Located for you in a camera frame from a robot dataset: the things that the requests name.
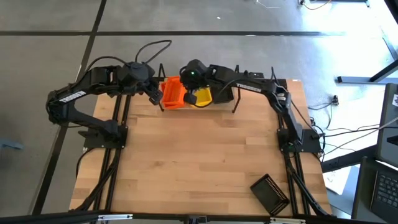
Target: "desk leg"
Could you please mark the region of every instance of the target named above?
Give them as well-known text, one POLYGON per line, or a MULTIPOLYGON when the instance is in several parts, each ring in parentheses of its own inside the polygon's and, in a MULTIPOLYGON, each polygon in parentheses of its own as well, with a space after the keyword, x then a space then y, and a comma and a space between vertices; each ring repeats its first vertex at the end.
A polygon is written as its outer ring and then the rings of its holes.
POLYGON ((353 166, 361 163, 363 157, 376 157, 377 146, 369 146, 356 152, 349 153, 347 155, 339 156, 334 159, 322 162, 322 172, 331 172, 344 167, 353 166))
POLYGON ((380 72, 372 77, 337 77, 338 83, 352 84, 387 84, 398 83, 398 78, 387 78, 389 75, 398 70, 398 60, 383 68, 380 72))

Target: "laptop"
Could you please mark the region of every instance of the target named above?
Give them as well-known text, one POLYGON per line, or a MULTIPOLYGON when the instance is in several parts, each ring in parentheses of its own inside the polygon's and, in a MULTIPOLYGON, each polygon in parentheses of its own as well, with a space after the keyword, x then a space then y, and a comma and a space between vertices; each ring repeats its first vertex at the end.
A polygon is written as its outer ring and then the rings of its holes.
MULTIPOLYGON (((386 124, 398 116, 398 85, 386 85, 380 125, 386 124)), ((398 126, 392 123, 389 127, 398 126)), ((389 166, 398 167, 398 129, 382 129, 377 139, 377 159, 389 166)), ((389 223, 397 223, 398 217, 398 171, 377 168, 374 181, 371 211, 389 223)))

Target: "table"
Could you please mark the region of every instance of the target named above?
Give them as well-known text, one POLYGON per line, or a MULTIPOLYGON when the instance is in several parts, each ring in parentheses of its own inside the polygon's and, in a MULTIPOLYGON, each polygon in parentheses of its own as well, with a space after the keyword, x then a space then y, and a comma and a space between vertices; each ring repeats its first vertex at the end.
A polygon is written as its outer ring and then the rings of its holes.
MULTIPOLYGON (((287 80, 287 86, 309 120, 302 82, 287 80)), ((147 96, 132 97, 129 136, 121 154, 111 211, 266 216, 269 214, 249 189, 266 173, 289 197, 277 143, 277 115, 263 95, 241 93, 235 114, 231 112, 233 103, 161 112, 147 96)), ((110 119, 113 107, 114 99, 100 95, 94 116, 110 119)), ((295 117, 305 125, 296 111, 295 117)), ((71 209, 97 184, 103 154, 104 149, 94 149, 82 159, 71 209)), ((331 213, 319 161, 306 153, 301 153, 301 160, 309 191, 331 213)), ((106 188, 100 208, 105 204, 106 188)), ((300 196, 297 203, 302 213, 300 196)), ((279 214, 290 215, 291 206, 279 214)))
MULTIPOLYGON (((390 10, 395 21, 398 23, 398 5, 396 0, 384 0, 388 9, 390 10)), ((337 77, 338 83, 355 83, 355 84, 387 84, 387 83, 398 83, 398 78, 387 78, 398 70, 398 54, 394 46, 390 43, 388 38, 383 34, 383 39, 389 49, 394 61, 383 68, 380 72, 377 72, 372 77, 337 77)))

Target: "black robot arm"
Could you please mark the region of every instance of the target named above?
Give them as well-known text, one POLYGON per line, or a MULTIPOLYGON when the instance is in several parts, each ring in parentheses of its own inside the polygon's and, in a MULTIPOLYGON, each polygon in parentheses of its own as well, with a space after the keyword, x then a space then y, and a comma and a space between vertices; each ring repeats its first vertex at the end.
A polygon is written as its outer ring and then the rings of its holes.
POLYGON ((120 138, 120 127, 114 120, 103 121, 79 112, 75 101, 86 95, 108 94, 149 96, 149 101, 158 105, 162 98, 159 82, 153 78, 155 71, 144 63, 126 63, 121 66, 95 67, 82 79, 49 93, 46 110, 49 120, 55 124, 75 123, 100 132, 107 141, 120 138))
POLYGON ((291 146, 302 144, 303 127, 296 121, 291 109, 292 95, 273 80, 255 79, 252 73, 247 71, 236 73, 230 68, 219 65, 206 67, 199 60, 190 61, 186 67, 181 69, 180 76, 182 84, 188 90, 185 101, 193 105, 196 103, 196 98, 192 95, 192 91, 207 86, 223 89, 231 86, 263 94, 287 125, 286 143, 291 146))

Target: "yellow bowl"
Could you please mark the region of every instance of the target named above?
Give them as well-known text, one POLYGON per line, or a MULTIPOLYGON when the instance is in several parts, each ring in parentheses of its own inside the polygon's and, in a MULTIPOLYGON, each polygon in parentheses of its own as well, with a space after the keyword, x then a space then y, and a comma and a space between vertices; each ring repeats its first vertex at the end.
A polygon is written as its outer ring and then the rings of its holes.
POLYGON ((197 90, 194 95, 197 97, 197 106, 205 106, 212 101, 210 88, 197 90))

